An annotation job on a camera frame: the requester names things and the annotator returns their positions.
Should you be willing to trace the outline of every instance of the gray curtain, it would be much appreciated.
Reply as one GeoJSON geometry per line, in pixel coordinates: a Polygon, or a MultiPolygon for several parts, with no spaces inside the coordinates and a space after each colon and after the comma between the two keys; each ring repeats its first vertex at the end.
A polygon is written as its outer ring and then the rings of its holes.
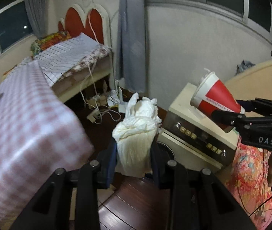
{"type": "Polygon", "coordinates": [[[116,79],[131,92],[146,91],[145,0],[120,0],[116,79]]]}
{"type": "Polygon", "coordinates": [[[28,19],[37,38],[47,34],[46,0],[24,0],[28,19]]]}

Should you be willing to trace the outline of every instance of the wooden headboard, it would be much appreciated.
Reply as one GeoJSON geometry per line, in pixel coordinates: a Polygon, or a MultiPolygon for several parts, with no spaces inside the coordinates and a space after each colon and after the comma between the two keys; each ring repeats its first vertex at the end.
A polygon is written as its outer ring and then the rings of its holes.
{"type": "Polygon", "coordinates": [[[73,4],[67,10],[65,20],[58,22],[58,30],[66,30],[72,37],[80,35],[81,32],[95,40],[96,34],[99,43],[111,47],[109,17],[106,10],[99,4],[92,4],[86,8],[86,12],[78,4],[73,4]]]}

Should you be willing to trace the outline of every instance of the pink and white checkered cloth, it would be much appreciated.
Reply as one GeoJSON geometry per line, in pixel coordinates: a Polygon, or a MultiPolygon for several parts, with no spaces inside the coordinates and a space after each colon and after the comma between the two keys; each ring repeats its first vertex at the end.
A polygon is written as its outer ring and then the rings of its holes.
{"type": "Polygon", "coordinates": [[[37,61],[0,84],[0,225],[17,216],[58,168],[93,151],[77,116],[54,95],[37,61]]]}

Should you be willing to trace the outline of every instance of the red floral cloth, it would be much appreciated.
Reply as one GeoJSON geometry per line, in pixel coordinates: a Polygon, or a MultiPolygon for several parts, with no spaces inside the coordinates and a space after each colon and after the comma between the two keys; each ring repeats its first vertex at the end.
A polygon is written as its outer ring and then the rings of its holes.
{"type": "MultiPolygon", "coordinates": [[[[267,182],[269,156],[269,151],[244,145],[239,138],[231,178],[225,186],[248,215],[272,196],[267,182]]],[[[265,229],[272,221],[272,199],[261,210],[262,216],[251,216],[258,230],[265,229]]]]}

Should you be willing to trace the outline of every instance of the pillow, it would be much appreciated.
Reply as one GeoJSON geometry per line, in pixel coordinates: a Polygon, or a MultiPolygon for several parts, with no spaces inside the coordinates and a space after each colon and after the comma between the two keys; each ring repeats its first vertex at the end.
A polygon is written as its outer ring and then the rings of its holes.
{"type": "Polygon", "coordinates": [[[32,56],[41,53],[42,51],[48,49],[50,46],[66,41],[68,39],[71,39],[68,31],[58,31],[56,33],[49,34],[46,37],[39,38],[31,45],[32,56]]]}

